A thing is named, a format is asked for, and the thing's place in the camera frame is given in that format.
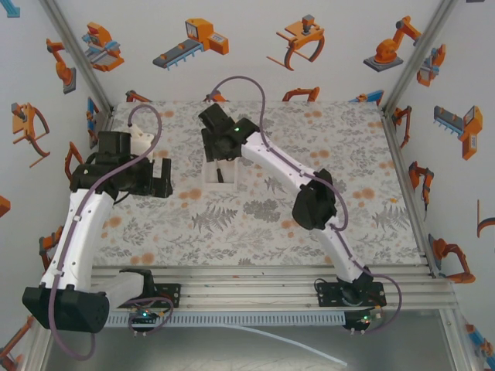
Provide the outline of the white rectangular bin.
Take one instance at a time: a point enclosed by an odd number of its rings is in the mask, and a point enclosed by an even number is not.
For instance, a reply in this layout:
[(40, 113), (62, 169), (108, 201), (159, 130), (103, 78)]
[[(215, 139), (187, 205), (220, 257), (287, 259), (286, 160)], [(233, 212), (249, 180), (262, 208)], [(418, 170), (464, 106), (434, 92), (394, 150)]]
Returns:
[[(217, 182), (215, 162), (220, 165), (224, 177), (224, 183)], [(237, 159), (232, 161), (215, 160), (207, 162), (203, 159), (201, 171), (202, 188), (207, 192), (236, 192), (238, 184)]]

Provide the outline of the floral patterned table mat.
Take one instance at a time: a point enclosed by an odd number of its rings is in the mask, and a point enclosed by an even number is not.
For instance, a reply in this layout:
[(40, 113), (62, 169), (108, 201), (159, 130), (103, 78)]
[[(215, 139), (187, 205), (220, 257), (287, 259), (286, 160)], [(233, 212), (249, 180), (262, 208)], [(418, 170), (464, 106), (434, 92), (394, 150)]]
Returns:
[[(202, 188), (204, 102), (159, 102), (139, 110), (118, 105), (112, 127), (128, 122), (162, 136), (154, 157), (172, 160), (173, 193), (131, 196), (103, 225), (94, 263), (111, 265), (330, 264), (316, 236), (292, 218), (295, 197), (270, 171), (240, 158), (236, 192)], [(381, 117), (373, 104), (257, 102), (224, 105), (234, 119), (262, 122), (284, 152), (326, 169), (344, 198), (349, 246), (366, 265), (421, 260)]]

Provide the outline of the small circuit board with LED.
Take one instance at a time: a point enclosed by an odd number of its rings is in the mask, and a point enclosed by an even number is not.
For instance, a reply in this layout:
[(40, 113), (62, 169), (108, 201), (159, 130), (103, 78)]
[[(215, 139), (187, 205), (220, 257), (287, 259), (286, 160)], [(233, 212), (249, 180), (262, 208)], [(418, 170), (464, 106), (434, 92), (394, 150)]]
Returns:
[(370, 325), (383, 317), (382, 308), (365, 308), (359, 311), (345, 311), (343, 328), (353, 333), (365, 333)]
[(131, 326), (155, 325), (159, 315), (148, 308), (133, 308), (128, 319)]

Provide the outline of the aluminium frame post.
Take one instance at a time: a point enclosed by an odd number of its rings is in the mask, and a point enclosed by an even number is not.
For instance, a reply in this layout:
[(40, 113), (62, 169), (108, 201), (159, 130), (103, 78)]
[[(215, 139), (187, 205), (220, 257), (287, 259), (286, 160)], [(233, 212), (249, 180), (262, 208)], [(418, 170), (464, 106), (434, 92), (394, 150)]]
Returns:
[(415, 51), (406, 63), (403, 72), (399, 76), (397, 83), (394, 85), (394, 88), (384, 105), (383, 112), (385, 116), (391, 116), (394, 112), (399, 100), (415, 78), (427, 52), (432, 48), (434, 41), (442, 31), (443, 26), (449, 19), (458, 2), (459, 0), (441, 0), (439, 3), (430, 18), (425, 31), (422, 33), (422, 36), (415, 47)]
[(105, 112), (108, 116), (111, 116), (113, 106), (109, 101), (107, 94), (97, 79), (94, 73), (94, 69), (84, 54), (83, 49), (79, 45), (76, 36), (74, 35), (69, 22), (65, 15), (62, 13), (56, 0), (38, 0), (43, 7), (44, 12), (48, 16), (53, 27), (57, 31), (62, 43), (65, 45), (69, 54), (72, 56), (73, 61), (80, 74), (85, 79), (91, 93), (94, 95), (96, 101), (100, 104), (99, 108)]

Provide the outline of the aluminium frame rails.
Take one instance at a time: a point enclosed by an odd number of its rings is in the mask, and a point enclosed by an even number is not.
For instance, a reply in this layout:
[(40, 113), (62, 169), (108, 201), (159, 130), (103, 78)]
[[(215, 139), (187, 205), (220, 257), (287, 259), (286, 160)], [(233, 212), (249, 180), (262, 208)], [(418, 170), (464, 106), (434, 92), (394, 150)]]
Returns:
[[(424, 264), (375, 265), (384, 282), (386, 310), (454, 309), (458, 303), (452, 285), (433, 278)], [(155, 282), (181, 286), (181, 311), (317, 311), (313, 282), (335, 279), (331, 266), (158, 267)]]

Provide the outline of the aluminium side rail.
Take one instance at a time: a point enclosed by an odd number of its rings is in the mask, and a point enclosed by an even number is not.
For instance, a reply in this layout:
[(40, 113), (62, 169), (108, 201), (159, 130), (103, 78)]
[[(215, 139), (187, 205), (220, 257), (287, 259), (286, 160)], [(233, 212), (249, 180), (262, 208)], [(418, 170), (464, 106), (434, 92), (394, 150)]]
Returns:
[(381, 120), (384, 126), (384, 133), (387, 143), (391, 151), (391, 157), (394, 161), (403, 199), (408, 210), (416, 245), (420, 251), (420, 255), (427, 261), (430, 275), (433, 278), (440, 278), (439, 269), (435, 265), (433, 252), (429, 245), (425, 222), (422, 219), (422, 211), (418, 209), (415, 201), (415, 191), (411, 186), (411, 181), (408, 176), (408, 167), (406, 166), (405, 160), (401, 153), (400, 145), (394, 130), (394, 125), (391, 119), (384, 112), (381, 112)]

